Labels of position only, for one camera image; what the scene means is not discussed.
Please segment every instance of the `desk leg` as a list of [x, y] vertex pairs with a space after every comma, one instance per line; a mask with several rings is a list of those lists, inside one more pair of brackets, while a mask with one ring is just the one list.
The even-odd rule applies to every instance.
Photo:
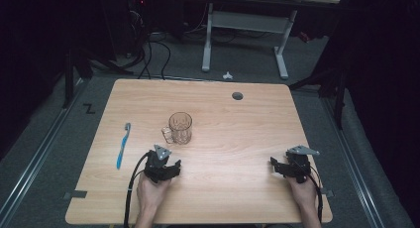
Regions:
[[291, 12], [290, 18], [288, 19], [287, 24], [285, 26], [285, 30], [284, 30], [283, 37], [280, 42], [280, 46], [274, 48], [275, 58], [277, 59], [278, 70], [280, 72], [280, 77], [282, 79], [288, 78], [286, 65], [284, 64], [283, 50], [284, 50], [284, 47], [286, 46], [291, 28], [293, 27], [294, 18], [296, 17], [296, 14], [297, 14], [296, 10]]
[[206, 36], [206, 44], [204, 45], [203, 66], [201, 67], [201, 69], [205, 72], [210, 70], [212, 24], [213, 24], [213, 3], [209, 3], [209, 12], [208, 12], [208, 17], [207, 17], [207, 36]]

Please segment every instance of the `toothbrush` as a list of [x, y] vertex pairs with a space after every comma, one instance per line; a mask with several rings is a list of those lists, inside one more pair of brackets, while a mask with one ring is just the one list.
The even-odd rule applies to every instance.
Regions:
[[130, 135], [130, 129], [131, 129], [131, 123], [126, 123], [126, 136], [124, 136], [123, 141], [121, 142], [121, 150], [120, 150], [120, 154], [118, 155], [118, 159], [117, 159], [117, 169], [120, 169], [121, 166], [121, 160], [123, 159], [123, 154], [124, 154], [124, 148], [126, 147], [126, 142], [127, 139], [129, 139], [129, 135]]

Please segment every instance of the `glass cup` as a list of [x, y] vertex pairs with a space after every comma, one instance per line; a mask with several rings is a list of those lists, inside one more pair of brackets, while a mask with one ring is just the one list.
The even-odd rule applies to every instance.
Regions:
[[174, 113], [170, 116], [168, 125], [161, 129], [161, 133], [169, 144], [187, 144], [192, 135], [191, 116], [185, 112]]

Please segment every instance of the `wire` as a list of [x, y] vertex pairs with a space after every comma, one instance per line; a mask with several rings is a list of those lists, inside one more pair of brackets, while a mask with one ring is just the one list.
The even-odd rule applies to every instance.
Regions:
[[113, 63], [113, 62], [111, 62], [111, 61], [109, 61], [109, 60], [107, 60], [105, 58], [101, 58], [100, 56], [97, 56], [96, 54], [90, 52], [87, 49], [81, 49], [81, 51], [83, 52], [84, 55], [86, 55], [86, 56], [88, 56], [90, 58], [93, 58], [93, 59], [97, 60], [100, 64], [104, 65], [105, 67], [100, 66], [97, 63], [94, 63], [93, 61], [90, 61], [89, 62], [91, 66], [93, 66], [93, 67], [95, 67], [97, 69], [100, 69], [100, 70], [110, 70], [110, 69], [112, 69], [112, 70], [114, 70], [116, 72], [123, 73], [123, 74], [133, 74], [132, 71], [126, 71], [126, 69], [129, 68], [129, 67], [132, 67], [132, 66], [134, 66], [136, 64], [138, 64], [145, 57], [144, 50], [142, 48], [140, 48], [138, 55], [136, 56], [136, 58], [133, 61], [131, 61], [131, 62], [127, 63], [127, 64], [124, 64], [124, 65], [118, 66], [117, 64], [115, 64], [115, 63]]
[[193, 30], [191, 30], [191, 31], [188, 31], [188, 32], [184, 32], [184, 34], [188, 34], [188, 33], [194, 33], [194, 32], [196, 32], [196, 31], [201, 31], [202, 29], [205, 29], [206, 27], [202, 27], [202, 28], [200, 28], [201, 27], [201, 25], [203, 24], [203, 22], [204, 22], [204, 18], [205, 18], [205, 16], [206, 16], [206, 12], [207, 12], [207, 7], [208, 7], [208, 3], [206, 3], [206, 6], [204, 7], [204, 12], [203, 12], [203, 16], [201, 17], [201, 21], [200, 21], [200, 23], [193, 29]]
[[131, 25], [131, 26], [132, 26], [132, 29], [133, 29], [133, 32], [134, 32], [134, 36], [136, 36], [137, 35], [136, 27], [133, 26], [133, 25]]
[[315, 190], [318, 195], [318, 219], [319, 219], [319, 222], [322, 222], [322, 208], [324, 207], [324, 203], [322, 200], [321, 188], [318, 186], [318, 184], [316, 183], [315, 179], [311, 176], [311, 174], [308, 174], [307, 176], [312, 180], [312, 182], [315, 185]]
[[205, 28], [197, 30], [193, 33], [188, 33], [188, 34], [184, 34], [183, 36], [188, 38], [188, 39], [192, 39], [192, 40], [201, 40], [204, 39], [207, 35], [206, 33], [200, 33], [200, 31], [205, 30]]
[[257, 36], [253, 36], [253, 35], [249, 34], [250, 32], [252, 32], [252, 31], [239, 31], [238, 36], [259, 39], [259, 38], [269, 37], [269, 36], [273, 35], [273, 33], [264, 32], [264, 33], [260, 33]]
[[[221, 33], [225, 33], [224, 35], [229, 35], [230, 33], [229, 32], [232, 32], [232, 31], [227, 31], [227, 30], [225, 30], [225, 31], [221, 31]], [[213, 42], [215, 42], [215, 43], [222, 43], [222, 44], [226, 44], [226, 43], [230, 43], [230, 42], [232, 42], [236, 37], [237, 37], [237, 31], [233, 31], [233, 34], [232, 34], [233, 36], [232, 36], [232, 38], [231, 39], [229, 39], [228, 41], [218, 41], [218, 40], [216, 40], [214, 37], [212, 37], [211, 39], [212, 39], [212, 41]]]
[[319, 177], [319, 173], [317, 171], [315, 171], [315, 169], [313, 167], [311, 167], [311, 169], [316, 173], [317, 177], [318, 177], [318, 186], [322, 187], [321, 185], [321, 177]]
[[140, 173], [142, 173], [144, 170], [137, 172], [137, 174], [134, 177], [137, 177]]
[[163, 68], [160, 70], [161, 79], [165, 80], [165, 79], [164, 79], [164, 75], [163, 75], [163, 71], [164, 71], [164, 68], [166, 67], [166, 65], [167, 65], [167, 63], [169, 62], [169, 59], [170, 59], [170, 48], [169, 48], [169, 47], [167, 47], [165, 44], [160, 43], [160, 42], [153, 42], [153, 43], [155, 43], [155, 44], [159, 44], [159, 45], [161, 45], [161, 46], [163, 46], [163, 47], [165, 47], [165, 48], [167, 49], [167, 53], [168, 53], [168, 55], [167, 55], [167, 60], [166, 60], [166, 62], [164, 63]]
[[149, 60], [145, 63], [145, 67], [143, 67], [142, 71], [140, 72], [140, 75], [137, 77], [137, 79], [140, 79], [143, 75], [143, 73], [145, 72], [145, 70], [148, 72], [149, 75], [149, 79], [151, 79], [151, 74], [149, 73], [149, 69], [148, 69], [148, 65], [152, 60], [152, 46], [151, 46], [151, 41], [147, 40], [148, 42], [148, 46], [149, 46]]
[[[159, 74], [152, 74], [151, 78], [159, 78], [161, 79], [161, 75]], [[215, 81], [215, 80], [209, 80], [209, 79], [200, 79], [200, 78], [191, 78], [191, 77], [180, 77], [180, 76], [171, 76], [166, 75], [164, 78], [166, 79], [173, 79], [173, 80], [185, 80], [185, 81]]]
[[269, 224], [269, 225], [266, 225], [264, 228], [269, 228], [269, 227], [276, 226], [276, 225], [293, 228], [293, 226], [292, 225], [289, 225], [289, 224]]
[[136, 22], [134, 24], [137, 23], [137, 21], [139, 21], [139, 18], [141, 18], [140, 14], [137, 13], [136, 11], [131, 10], [130, 13], [133, 13], [134, 15], [136, 15]]
[[133, 191], [133, 184], [136, 176], [139, 174], [137, 172], [137, 169], [139, 168], [139, 165], [142, 163], [142, 161], [150, 155], [150, 152], [145, 153], [140, 160], [137, 162], [136, 167], [133, 170], [133, 174], [130, 179], [129, 187], [127, 189], [127, 198], [126, 198], [126, 212], [124, 214], [124, 228], [129, 228], [129, 215], [130, 215], [130, 202], [131, 202], [131, 194]]

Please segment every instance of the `human hand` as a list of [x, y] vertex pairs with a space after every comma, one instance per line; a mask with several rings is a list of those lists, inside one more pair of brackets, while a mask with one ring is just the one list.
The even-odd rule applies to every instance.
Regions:
[[315, 184], [310, 179], [308, 179], [307, 176], [306, 180], [303, 183], [298, 183], [295, 177], [287, 176], [286, 179], [290, 183], [293, 198], [299, 205], [299, 207], [315, 207]]
[[152, 227], [158, 208], [166, 196], [170, 181], [171, 179], [154, 183], [143, 173], [140, 174], [137, 186], [140, 214], [136, 222], [136, 228]]
[[287, 176], [286, 179], [290, 183], [293, 198], [299, 205], [303, 227], [320, 228], [321, 223], [315, 208], [315, 184], [311, 179], [306, 179], [303, 183], [298, 183], [295, 177]]

